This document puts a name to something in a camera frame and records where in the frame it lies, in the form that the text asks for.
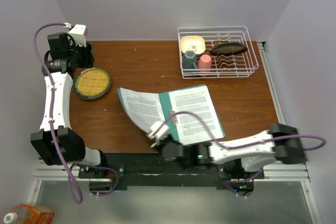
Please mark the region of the green file folder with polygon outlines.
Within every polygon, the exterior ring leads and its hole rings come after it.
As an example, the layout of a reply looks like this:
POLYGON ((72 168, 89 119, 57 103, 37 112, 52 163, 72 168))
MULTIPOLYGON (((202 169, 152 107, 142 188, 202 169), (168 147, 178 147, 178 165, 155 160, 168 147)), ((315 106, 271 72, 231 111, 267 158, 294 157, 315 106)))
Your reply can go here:
MULTIPOLYGON (((164 114, 164 120, 165 120, 170 116, 169 109, 172 109, 170 98, 169 98, 169 92, 160 93, 158 95, 159 95, 159 98, 160 98, 160 103, 161 103, 161 106, 162 106, 162 110, 163 110, 163 114, 164 114)), ((177 129, 176 129, 176 125, 173 125, 171 120, 167 124, 170 128, 170 133, 171 133, 172 138, 175 141, 180 142, 179 141, 179 136, 178 136, 178 133, 177 133, 177 129)))

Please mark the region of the printed white paper sheet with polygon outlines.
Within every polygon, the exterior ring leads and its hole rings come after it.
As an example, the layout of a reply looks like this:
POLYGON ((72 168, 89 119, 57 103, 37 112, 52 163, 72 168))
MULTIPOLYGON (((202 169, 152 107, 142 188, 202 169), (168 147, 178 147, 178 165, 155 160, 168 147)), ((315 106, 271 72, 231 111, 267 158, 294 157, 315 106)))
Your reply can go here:
POLYGON ((157 93, 118 89, 119 99, 131 121, 142 131, 149 133, 156 121, 163 121, 164 114, 157 93))

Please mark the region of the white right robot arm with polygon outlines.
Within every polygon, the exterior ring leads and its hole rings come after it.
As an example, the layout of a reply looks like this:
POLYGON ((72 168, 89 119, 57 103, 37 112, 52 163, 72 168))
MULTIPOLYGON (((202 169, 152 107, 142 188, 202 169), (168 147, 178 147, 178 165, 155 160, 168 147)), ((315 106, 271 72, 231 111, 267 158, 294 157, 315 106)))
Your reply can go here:
POLYGON ((276 161, 287 165, 305 163, 307 158, 297 135, 295 127, 274 123, 268 130, 256 135, 223 142, 224 148, 210 142, 183 145, 169 134, 161 134, 152 147, 166 161, 177 162, 182 168, 222 165, 240 160, 234 165, 234 173, 239 178, 246 178, 276 161))

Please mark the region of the printed paper stack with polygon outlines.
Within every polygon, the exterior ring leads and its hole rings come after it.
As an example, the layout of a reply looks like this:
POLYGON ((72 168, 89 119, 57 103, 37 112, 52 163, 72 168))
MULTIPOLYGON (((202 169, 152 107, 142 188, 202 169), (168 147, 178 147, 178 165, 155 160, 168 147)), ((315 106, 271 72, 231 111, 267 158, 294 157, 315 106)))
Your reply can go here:
MULTIPOLYGON (((216 139, 225 136, 206 85, 169 92, 173 112, 192 112, 209 127, 216 139)), ((198 119, 189 114, 176 116, 179 141, 184 145, 210 141, 211 138, 198 119)))

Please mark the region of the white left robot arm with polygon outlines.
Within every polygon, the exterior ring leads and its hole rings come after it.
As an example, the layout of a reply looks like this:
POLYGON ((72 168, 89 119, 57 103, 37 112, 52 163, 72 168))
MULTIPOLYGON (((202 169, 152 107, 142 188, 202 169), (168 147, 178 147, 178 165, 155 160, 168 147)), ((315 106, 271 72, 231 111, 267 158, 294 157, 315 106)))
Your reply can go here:
POLYGON ((85 146, 83 139, 70 124, 70 91, 73 75, 78 68, 92 69, 92 45, 86 41, 86 32, 71 29, 47 37, 50 50, 43 58, 42 73, 45 77, 46 102, 39 132, 31 134, 30 141, 40 158, 48 165, 66 163, 89 165, 97 178, 108 174, 104 153, 85 146))

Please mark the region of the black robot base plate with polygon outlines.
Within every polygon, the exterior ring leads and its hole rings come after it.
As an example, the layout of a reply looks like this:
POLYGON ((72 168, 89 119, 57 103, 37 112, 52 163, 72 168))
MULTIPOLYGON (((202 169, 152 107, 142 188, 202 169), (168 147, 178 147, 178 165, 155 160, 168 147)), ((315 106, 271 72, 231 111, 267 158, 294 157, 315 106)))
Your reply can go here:
POLYGON ((245 196, 254 190, 254 179, 263 179, 264 172, 246 172, 240 160, 222 165, 182 169, 175 162, 165 161, 158 153, 107 153, 107 164, 117 172, 80 168, 79 178, 88 179, 91 192, 105 193, 110 182, 117 190, 130 186, 215 187, 233 189, 245 196))

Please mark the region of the metal folder clip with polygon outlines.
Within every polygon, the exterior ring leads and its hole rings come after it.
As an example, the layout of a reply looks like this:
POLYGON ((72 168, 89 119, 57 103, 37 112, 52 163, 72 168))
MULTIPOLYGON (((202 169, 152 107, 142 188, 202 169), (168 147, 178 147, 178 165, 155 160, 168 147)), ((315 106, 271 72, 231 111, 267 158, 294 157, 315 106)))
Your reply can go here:
POLYGON ((175 111, 172 110, 172 109, 169 109, 169 113, 170 113, 170 116, 172 117, 171 121, 172 121, 173 125, 177 125, 178 120, 177 120, 177 116, 175 115, 175 111))

